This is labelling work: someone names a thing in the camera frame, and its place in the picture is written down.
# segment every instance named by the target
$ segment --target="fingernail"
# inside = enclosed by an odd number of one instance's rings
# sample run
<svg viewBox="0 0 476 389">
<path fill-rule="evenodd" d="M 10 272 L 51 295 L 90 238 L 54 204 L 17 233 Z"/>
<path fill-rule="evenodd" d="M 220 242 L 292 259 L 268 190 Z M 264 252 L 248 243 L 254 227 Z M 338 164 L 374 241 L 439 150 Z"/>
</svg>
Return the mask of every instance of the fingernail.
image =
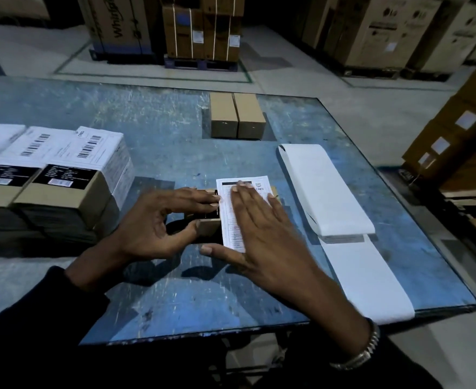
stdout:
<svg viewBox="0 0 476 389">
<path fill-rule="evenodd" d="M 202 255 L 211 255 L 212 253 L 212 248 L 208 246 L 202 246 L 200 247 L 200 253 Z"/>
</svg>

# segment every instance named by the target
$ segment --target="silver bracelet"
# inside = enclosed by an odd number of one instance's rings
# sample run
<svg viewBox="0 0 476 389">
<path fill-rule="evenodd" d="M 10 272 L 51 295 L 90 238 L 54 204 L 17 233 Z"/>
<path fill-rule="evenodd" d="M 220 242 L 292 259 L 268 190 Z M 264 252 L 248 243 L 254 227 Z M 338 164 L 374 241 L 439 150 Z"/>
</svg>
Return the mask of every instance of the silver bracelet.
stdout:
<svg viewBox="0 0 476 389">
<path fill-rule="evenodd" d="M 373 352 L 375 352 L 378 341 L 380 340 L 380 328 L 375 322 L 370 319 L 368 320 L 371 325 L 371 337 L 366 349 L 346 363 L 330 363 L 330 366 L 337 370 L 348 371 L 362 366 L 369 359 L 371 359 L 371 355 L 373 355 Z"/>
</svg>

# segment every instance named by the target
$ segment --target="table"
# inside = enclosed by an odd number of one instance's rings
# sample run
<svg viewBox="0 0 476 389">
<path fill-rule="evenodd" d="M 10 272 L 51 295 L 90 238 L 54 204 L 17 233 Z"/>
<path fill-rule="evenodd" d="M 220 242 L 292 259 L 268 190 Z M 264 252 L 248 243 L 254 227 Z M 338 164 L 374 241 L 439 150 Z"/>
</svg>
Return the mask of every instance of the table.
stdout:
<svg viewBox="0 0 476 389">
<path fill-rule="evenodd" d="M 146 185 L 207 188 L 215 187 L 217 178 L 267 175 L 319 266 L 333 277 L 276 156 L 280 143 L 319 143 L 374 223 L 374 243 L 417 318 L 476 310 L 474 295 L 317 99 L 258 95 L 258 100 L 269 123 L 267 140 L 211 139 L 205 91 L 0 77 L 0 123 L 71 130 L 84 125 L 125 134 L 139 176 L 126 206 Z M 50 266 L 70 261 L 0 258 L 0 311 Z M 200 255 L 195 245 L 181 259 L 142 262 L 125 275 L 131 283 L 107 293 L 110 306 L 83 344 L 265 331 L 307 322 L 231 267 Z"/>
</svg>

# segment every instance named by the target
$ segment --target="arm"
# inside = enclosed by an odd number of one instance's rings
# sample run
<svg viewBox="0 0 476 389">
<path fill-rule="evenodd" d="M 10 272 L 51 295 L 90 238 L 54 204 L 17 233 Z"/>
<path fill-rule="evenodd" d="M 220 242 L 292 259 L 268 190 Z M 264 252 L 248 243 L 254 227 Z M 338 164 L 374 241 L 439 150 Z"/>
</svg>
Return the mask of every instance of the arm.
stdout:
<svg viewBox="0 0 476 389">
<path fill-rule="evenodd" d="M 303 346 L 306 354 L 310 351 L 314 360 L 319 360 L 318 371 L 328 372 L 332 369 L 330 363 L 345 363 L 363 352 L 372 333 L 368 320 L 346 299 L 338 284 L 319 269 L 281 204 L 270 195 L 269 205 L 253 186 L 238 184 L 232 189 L 231 199 L 246 252 L 208 244 L 202 246 L 201 253 L 237 266 L 256 285 L 290 302 L 317 324 L 317 336 L 307 339 Z M 319 337 L 330 339 L 335 349 L 326 358 L 323 350 L 331 348 L 317 345 Z M 352 383 L 373 379 L 390 384 L 396 376 L 407 382 L 439 385 L 383 335 L 371 360 L 357 369 L 333 373 Z"/>
<path fill-rule="evenodd" d="M 52 267 L 20 301 L 0 313 L 0 347 L 77 346 L 109 304 L 104 293 L 131 262 L 169 258 L 193 242 L 197 222 L 167 235 L 171 212 L 209 213 L 219 196 L 183 188 L 139 197 L 118 229 L 63 270 Z"/>
</svg>

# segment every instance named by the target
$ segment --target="floor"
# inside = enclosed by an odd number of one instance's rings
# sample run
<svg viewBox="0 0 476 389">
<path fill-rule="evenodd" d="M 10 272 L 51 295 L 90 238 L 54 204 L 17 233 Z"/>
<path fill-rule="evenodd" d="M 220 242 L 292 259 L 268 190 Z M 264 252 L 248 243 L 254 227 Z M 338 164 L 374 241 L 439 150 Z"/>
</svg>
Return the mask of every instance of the floor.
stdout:
<svg viewBox="0 0 476 389">
<path fill-rule="evenodd" d="M 463 67 L 446 83 L 339 78 L 264 26 L 244 28 L 235 73 L 108 65 L 91 60 L 90 46 L 82 26 L 0 26 L 0 69 L 8 76 L 317 97 L 374 166 L 400 165 L 412 140 L 472 71 Z M 427 209 L 401 200 L 476 295 L 473 254 Z M 476 313 L 392 339 L 445 388 L 476 389 Z M 264 334 L 230 352 L 227 362 L 268 365 L 278 352 L 275 337 Z"/>
</svg>

